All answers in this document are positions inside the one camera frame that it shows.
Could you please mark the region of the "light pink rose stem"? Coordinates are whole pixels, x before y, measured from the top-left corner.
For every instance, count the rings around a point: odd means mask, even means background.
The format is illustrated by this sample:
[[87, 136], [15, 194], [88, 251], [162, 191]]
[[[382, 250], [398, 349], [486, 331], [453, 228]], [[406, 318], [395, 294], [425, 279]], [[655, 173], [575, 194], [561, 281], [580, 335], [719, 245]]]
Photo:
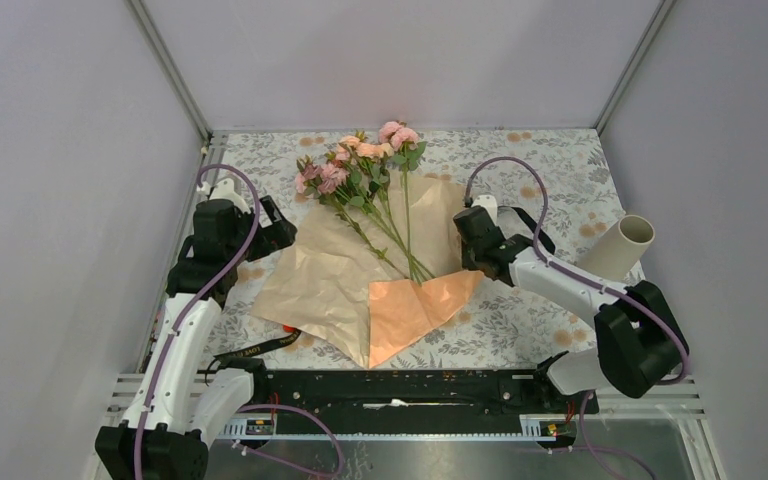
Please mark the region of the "light pink rose stem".
[[[309, 156], [305, 156], [298, 159], [296, 161], [296, 166], [298, 170], [298, 173], [295, 177], [296, 189], [303, 196], [314, 199], [319, 204], [321, 203], [317, 199], [316, 187], [312, 186], [312, 180], [316, 179], [316, 177], [319, 175], [320, 167], [323, 166], [326, 162], [334, 163], [337, 166], [348, 165], [351, 167], [358, 167], [359, 169], [362, 170], [362, 173], [365, 176], [365, 180], [368, 182], [368, 185], [371, 187], [371, 190], [373, 191], [374, 204], [381, 211], [386, 224], [393, 229], [395, 233], [395, 239], [391, 240], [390, 238], [387, 238], [384, 234], [383, 235], [387, 239], [392, 241], [395, 244], [395, 248], [401, 254], [403, 254], [407, 262], [407, 266], [404, 268], [401, 268], [399, 266], [398, 267], [403, 269], [406, 272], [406, 274], [408, 275], [407, 279], [413, 280], [411, 277], [411, 273], [409, 270], [409, 262], [406, 258], [405, 248], [403, 245], [405, 232], [401, 232], [399, 227], [397, 227], [396, 225], [396, 219], [395, 219], [395, 215], [392, 209], [392, 204], [390, 201], [389, 187], [391, 185], [391, 181], [390, 181], [389, 170], [386, 167], [386, 165], [382, 163], [382, 161], [377, 160], [375, 158], [357, 157], [355, 155], [351, 155], [350, 158], [346, 161], [340, 161], [337, 159], [337, 156], [335, 154], [333, 155], [328, 154], [326, 156], [326, 161], [322, 164], [315, 163], [314, 160]], [[361, 214], [358, 214], [355, 212], [352, 213], [352, 216], [355, 219], [358, 215], [361, 215]], [[433, 278], [433, 274], [428, 267], [426, 268], [428, 269], [428, 272], [429, 272], [429, 278], [427, 280], [430, 280]]]

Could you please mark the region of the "dusty mauve rose stem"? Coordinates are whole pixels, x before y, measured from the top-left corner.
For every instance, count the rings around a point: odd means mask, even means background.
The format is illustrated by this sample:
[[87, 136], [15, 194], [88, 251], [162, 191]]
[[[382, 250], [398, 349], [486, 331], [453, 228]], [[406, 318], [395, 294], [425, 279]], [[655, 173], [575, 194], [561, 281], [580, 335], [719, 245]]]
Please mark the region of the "dusty mauve rose stem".
[[395, 239], [393, 229], [386, 224], [381, 211], [374, 204], [373, 191], [365, 180], [361, 169], [348, 165], [337, 166], [334, 163], [326, 162], [320, 167], [316, 179], [312, 180], [312, 186], [316, 187], [318, 201], [323, 205], [332, 207], [336, 216], [362, 239], [375, 257], [404, 278], [408, 278], [406, 272], [389, 258], [388, 248], [377, 246], [366, 230], [352, 216], [353, 212], [361, 214], [387, 238]]

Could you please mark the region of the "peach paper flower bouquet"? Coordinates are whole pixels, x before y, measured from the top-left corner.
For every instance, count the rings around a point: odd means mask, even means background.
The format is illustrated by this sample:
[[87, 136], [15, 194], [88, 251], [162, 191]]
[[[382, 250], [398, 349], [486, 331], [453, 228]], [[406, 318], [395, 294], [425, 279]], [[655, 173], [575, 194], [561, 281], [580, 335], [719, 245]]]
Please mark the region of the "peach paper flower bouquet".
[[[413, 253], [434, 277], [404, 278], [377, 259], [334, 210], [314, 205], [255, 296], [252, 316], [317, 337], [362, 368], [384, 367], [453, 319], [471, 300], [482, 274], [463, 269], [453, 222], [464, 186], [410, 176]], [[356, 219], [391, 259], [407, 262], [362, 215]]]

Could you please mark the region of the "large pink rose stem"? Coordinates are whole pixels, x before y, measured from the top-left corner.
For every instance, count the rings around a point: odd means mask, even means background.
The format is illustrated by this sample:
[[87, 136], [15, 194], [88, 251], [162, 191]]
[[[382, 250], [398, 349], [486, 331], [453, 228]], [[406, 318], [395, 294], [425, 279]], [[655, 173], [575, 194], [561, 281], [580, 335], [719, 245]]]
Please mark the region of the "large pink rose stem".
[[421, 265], [421, 262], [413, 253], [409, 174], [418, 167], [425, 144], [420, 141], [420, 135], [414, 129], [398, 121], [384, 123], [379, 129], [378, 138], [381, 147], [384, 147], [384, 144], [389, 145], [390, 149], [386, 157], [400, 171], [400, 185], [403, 194], [405, 217], [403, 245], [409, 262], [411, 277], [417, 283], [422, 283], [429, 278], [429, 272], [426, 267]]

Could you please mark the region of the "black gold-lettered ribbon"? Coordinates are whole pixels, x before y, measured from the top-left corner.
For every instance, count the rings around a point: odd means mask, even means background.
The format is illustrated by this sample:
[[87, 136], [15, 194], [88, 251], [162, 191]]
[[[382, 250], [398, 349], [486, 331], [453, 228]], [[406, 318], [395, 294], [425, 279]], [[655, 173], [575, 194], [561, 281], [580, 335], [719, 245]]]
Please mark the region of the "black gold-lettered ribbon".
[[[537, 228], [537, 221], [532, 218], [523, 208], [514, 206], [501, 206], [501, 210], [510, 210], [517, 214], [519, 219], [528, 227], [531, 232], [534, 232]], [[230, 362], [236, 358], [251, 358], [258, 355], [263, 355], [272, 351], [286, 348], [292, 345], [301, 336], [302, 331], [296, 328], [296, 331], [289, 333], [284, 337], [270, 339], [259, 344], [255, 344], [249, 347], [238, 349], [235, 351], [224, 352], [214, 356], [214, 363]]]

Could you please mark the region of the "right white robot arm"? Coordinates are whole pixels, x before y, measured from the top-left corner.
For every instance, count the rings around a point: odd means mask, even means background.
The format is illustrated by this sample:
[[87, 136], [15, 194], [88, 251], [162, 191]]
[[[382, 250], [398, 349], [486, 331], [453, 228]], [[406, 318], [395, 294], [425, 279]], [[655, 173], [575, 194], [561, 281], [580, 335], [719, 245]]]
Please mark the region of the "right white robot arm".
[[686, 340], [661, 290], [642, 280], [609, 281], [552, 254], [553, 243], [525, 212], [530, 235], [506, 236], [479, 204], [456, 214], [462, 264], [487, 278], [537, 294], [586, 321], [596, 345], [542, 362], [533, 386], [535, 402], [557, 412], [574, 394], [612, 387], [640, 398], [653, 386], [677, 382], [687, 372]]

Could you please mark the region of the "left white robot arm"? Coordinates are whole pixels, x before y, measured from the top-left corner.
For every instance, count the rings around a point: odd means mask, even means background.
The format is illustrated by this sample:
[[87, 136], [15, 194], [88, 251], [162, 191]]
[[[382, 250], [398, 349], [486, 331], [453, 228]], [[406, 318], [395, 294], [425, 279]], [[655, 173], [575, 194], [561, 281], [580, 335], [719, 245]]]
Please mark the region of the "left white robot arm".
[[221, 317], [243, 261], [294, 243], [296, 227], [270, 196], [208, 199], [193, 213], [193, 232], [169, 271], [158, 345], [134, 400], [116, 426], [102, 427], [95, 451], [114, 479], [202, 479], [209, 448], [236, 401], [256, 411], [269, 401], [267, 380], [243, 369], [218, 375], [192, 405], [194, 377], [209, 333]]

